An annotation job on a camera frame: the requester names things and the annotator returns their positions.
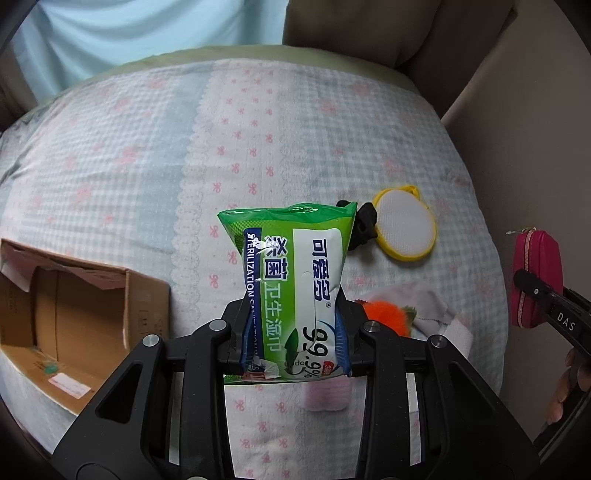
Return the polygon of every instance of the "bed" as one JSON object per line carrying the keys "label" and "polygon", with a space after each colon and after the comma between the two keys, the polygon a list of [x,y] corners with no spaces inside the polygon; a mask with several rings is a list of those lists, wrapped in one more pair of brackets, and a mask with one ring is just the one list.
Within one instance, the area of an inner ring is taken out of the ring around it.
{"label": "bed", "polygon": [[[498,254],[439,117],[395,70],[286,46],[151,57],[26,114],[0,138],[0,174],[1,237],[169,282],[174,336],[242,296],[218,211],[363,203],[414,184],[437,220],[431,255],[401,264],[368,244],[348,255],[343,289],[357,298],[433,286],[470,324],[469,359],[500,390],[508,321]],[[350,382],[349,408],[314,414],[297,384],[226,387],[236,474],[352,476],[365,383]],[[49,452],[74,420],[1,352],[0,395]]]}

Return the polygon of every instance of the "open box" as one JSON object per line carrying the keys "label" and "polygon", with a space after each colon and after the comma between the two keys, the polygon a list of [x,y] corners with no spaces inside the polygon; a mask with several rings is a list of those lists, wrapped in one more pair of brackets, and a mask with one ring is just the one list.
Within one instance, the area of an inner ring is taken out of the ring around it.
{"label": "open box", "polygon": [[74,414],[147,334],[168,336],[166,282],[0,243],[0,349]]}

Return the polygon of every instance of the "orange pom-pom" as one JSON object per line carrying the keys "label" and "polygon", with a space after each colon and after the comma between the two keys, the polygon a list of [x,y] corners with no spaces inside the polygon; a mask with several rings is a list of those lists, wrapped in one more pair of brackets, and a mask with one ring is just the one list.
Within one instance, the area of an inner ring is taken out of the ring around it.
{"label": "orange pom-pom", "polygon": [[382,300],[369,301],[362,305],[369,320],[383,323],[400,336],[410,337],[407,314],[403,309]]}

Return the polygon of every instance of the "wet wipes package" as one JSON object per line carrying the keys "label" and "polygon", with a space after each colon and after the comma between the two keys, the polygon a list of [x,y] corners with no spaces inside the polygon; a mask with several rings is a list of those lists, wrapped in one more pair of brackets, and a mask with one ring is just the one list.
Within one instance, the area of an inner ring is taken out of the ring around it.
{"label": "wet wipes package", "polygon": [[356,210],[356,203],[300,203],[218,214],[242,255],[251,304],[246,374],[226,381],[307,381],[348,373],[336,296]]}

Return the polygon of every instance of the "light blue curtain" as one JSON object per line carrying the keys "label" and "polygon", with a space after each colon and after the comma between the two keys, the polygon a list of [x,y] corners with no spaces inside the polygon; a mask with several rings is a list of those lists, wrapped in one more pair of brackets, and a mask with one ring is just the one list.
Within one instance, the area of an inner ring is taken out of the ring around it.
{"label": "light blue curtain", "polygon": [[288,0],[40,0],[12,46],[39,102],[111,67],[206,45],[281,43]]}

